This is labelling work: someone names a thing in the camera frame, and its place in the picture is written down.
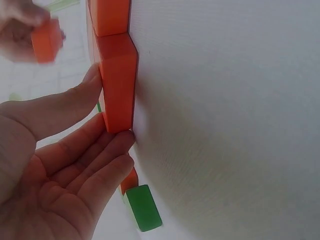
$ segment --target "toy block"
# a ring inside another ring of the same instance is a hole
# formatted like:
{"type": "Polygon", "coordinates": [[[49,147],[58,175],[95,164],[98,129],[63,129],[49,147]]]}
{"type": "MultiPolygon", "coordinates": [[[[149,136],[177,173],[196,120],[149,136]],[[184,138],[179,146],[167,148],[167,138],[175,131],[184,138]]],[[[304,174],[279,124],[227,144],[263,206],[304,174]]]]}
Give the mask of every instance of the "toy block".
{"type": "Polygon", "coordinates": [[[88,39],[88,51],[90,62],[94,63],[94,30],[92,27],[91,17],[90,17],[90,0],[86,1],[86,34],[88,39]]]}
{"type": "Polygon", "coordinates": [[[138,185],[138,175],[135,168],[133,168],[130,174],[121,182],[119,190],[122,193],[122,195],[125,195],[127,190],[138,187],[138,185]]]}
{"type": "Polygon", "coordinates": [[[31,40],[36,60],[40,64],[54,62],[63,45],[59,20],[51,19],[31,33],[31,40]]]}
{"type": "Polygon", "coordinates": [[[148,185],[127,190],[123,200],[141,232],[147,232],[162,225],[161,217],[148,185]]]}
{"type": "Polygon", "coordinates": [[[128,31],[130,0],[91,0],[90,12],[98,37],[128,31]]]}
{"type": "Polygon", "coordinates": [[[132,127],[137,70],[137,50],[128,33],[95,36],[104,101],[101,108],[109,133],[132,127]]]}

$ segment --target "white surface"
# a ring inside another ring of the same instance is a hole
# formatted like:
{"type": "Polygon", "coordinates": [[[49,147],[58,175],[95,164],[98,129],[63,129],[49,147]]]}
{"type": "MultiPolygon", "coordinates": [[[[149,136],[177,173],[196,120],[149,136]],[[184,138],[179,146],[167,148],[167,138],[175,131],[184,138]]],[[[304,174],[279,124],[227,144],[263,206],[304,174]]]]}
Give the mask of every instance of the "white surface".
{"type": "Polygon", "coordinates": [[[132,1],[138,173],[164,223],[142,239],[320,239],[319,13],[132,1]]]}

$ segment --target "block tower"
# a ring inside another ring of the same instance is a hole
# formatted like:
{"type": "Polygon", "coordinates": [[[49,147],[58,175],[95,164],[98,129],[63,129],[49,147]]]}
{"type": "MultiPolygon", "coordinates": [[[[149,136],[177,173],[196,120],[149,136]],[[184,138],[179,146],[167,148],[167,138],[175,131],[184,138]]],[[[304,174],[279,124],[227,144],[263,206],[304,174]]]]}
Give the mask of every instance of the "block tower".
{"type": "MultiPolygon", "coordinates": [[[[128,33],[130,0],[87,0],[86,21],[89,56],[99,63],[102,93],[99,104],[106,129],[117,134],[132,128],[136,47],[128,33]]],[[[120,184],[119,191],[137,228],[150,231],[162,225],[148,185],[140,185],[135,169],[120,184]]]]}

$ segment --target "finger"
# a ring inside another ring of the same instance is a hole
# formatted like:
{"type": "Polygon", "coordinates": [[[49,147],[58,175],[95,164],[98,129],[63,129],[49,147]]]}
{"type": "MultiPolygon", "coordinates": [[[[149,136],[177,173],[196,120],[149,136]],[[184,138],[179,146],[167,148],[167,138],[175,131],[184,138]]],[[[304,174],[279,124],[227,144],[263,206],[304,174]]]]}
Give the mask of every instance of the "finger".
{"type": "Polygon", "coordinates": [[[115,158],[127,154],[134,142],[135,138],[131,131],[118,133],[99,156],[97,156],[66,189],[77,193],[88,178],[108,165],[115,158]]]}
{"type": "Polygon", "coordinates": [[[30,26],[40,26],[50,19],[50,12],[32,2],[13,1],[8,9],[10,18],[17,19],[30,26]]]}
{"type": "Polygon", "coordinates": [[[0,114],[25,126],[39,141],[85,118],[97,104],[101,89],[101,75],[95,64],[80,85],[34,100],[6,102],[1,105],[0,114]]]}
{"type": "Polygon", "coordinates": [[[99,156],[113,137],[114,136],[107,131],[103,132],[98,140],[85,151],[78,161],[56,172],[50,179],[65,188],[75,180],[97,156],[99,156]]]}
{"type": "Polygon", "coordinates": [[[35,151],[36,156],[42,161],[47,176],[74,163],[105,130],[104,117],[99,113],[60,141],[35,151]]]}
{"type": "Polygon", "coordinates": [[[133,159],[129,155],[121,155],[83,184],[77,195],[95,219],[100,217],[111,196],[133,167],[133,159]]]}

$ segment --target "fingernail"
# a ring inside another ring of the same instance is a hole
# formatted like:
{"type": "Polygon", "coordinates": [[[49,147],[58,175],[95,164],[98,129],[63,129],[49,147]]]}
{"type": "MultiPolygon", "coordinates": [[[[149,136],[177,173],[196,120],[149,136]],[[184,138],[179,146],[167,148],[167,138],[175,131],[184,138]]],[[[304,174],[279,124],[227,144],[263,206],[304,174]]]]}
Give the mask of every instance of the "fingernail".
{"type": "Polygon", "coordinates": [[[94,64],[89,68],[89,70],[86,73],[86,75],[84,76],[82,82],[88,83],[91,80],[93,80],[99,76],[100,76],[99,66],[98,66],[98,64],[94,64]]]}
{"type": "Polygon", "coordinates": [[[88,76],[85,76],[82,80],[83,83],[89,83],[90,81],[92,81],[93,79],[95,79],[96,77],[98,76],[98,74],[95,74],[95,75],[88,75],[88,76]]]}

